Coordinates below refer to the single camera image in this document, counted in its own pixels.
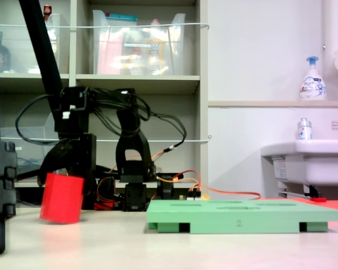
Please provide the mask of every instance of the connector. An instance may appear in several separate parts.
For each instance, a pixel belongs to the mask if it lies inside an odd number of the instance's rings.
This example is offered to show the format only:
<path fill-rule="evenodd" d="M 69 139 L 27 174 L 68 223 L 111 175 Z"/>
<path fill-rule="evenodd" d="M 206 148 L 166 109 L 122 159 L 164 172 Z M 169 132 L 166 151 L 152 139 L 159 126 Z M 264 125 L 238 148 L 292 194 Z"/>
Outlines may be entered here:
<path fill-rule="evenodd" d="M 186 196 L 186 200 L 201 200 L 202 193 L 197 189 L 188 191 L 188 195 Z"/>

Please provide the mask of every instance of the washbasin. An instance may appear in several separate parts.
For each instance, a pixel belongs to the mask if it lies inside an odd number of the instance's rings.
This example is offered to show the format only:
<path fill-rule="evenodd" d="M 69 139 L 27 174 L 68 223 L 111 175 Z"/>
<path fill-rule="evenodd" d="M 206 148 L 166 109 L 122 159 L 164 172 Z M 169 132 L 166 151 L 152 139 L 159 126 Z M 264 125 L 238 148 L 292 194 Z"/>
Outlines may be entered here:
<path fill-rule="evenodd" d="M 261 155 L 271 158 L 280 182 L 338 186 L 338 140 L 277 143 L 263 147 Z"/>

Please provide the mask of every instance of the green tray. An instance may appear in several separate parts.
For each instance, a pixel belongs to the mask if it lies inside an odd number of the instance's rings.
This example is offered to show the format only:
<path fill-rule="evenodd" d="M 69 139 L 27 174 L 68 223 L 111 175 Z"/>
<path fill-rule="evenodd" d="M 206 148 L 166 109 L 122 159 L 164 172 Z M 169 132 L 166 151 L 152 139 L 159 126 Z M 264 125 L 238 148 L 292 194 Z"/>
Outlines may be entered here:
<path fill-rule="evenodd" d="M 338 210 L 292 200 L 152 200 L 148 228 L 158 232 L 326 232 Z"/>

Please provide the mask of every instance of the dark bottle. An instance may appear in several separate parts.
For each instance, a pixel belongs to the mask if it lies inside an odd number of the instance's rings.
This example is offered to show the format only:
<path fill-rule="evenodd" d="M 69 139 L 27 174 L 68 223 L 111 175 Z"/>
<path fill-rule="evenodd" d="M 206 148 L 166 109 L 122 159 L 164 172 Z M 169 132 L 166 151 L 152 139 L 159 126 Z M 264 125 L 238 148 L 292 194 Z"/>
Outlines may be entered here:
<path fill-rule="evenodd" d="M 51 6 L 49 4 L 46 4 L 44 6 L 44 11 L 43 11 L 45 24 L 47 23 L 47 20 L 49 19 L 51 12 L 52 12 Z"/>
<path fill-rule="evenodd" d="M 0 73 L 11 69 L 9 50 L 2 45 L 2 32 L 0 31 Z"/>

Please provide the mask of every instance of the table surface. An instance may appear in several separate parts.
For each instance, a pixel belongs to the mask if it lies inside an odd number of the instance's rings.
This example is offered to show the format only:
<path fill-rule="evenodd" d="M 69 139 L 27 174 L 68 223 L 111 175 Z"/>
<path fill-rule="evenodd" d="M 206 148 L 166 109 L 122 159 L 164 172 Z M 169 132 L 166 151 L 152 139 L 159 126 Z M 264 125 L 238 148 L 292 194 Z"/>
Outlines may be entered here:
<path fill-rule="evenodd" d="M 19 208 L 0 270 L 338 269 L 338 222 L 327 233 L 190 235 L 148 231 L 145 213 L 83 211 L 78 224 Z"/>

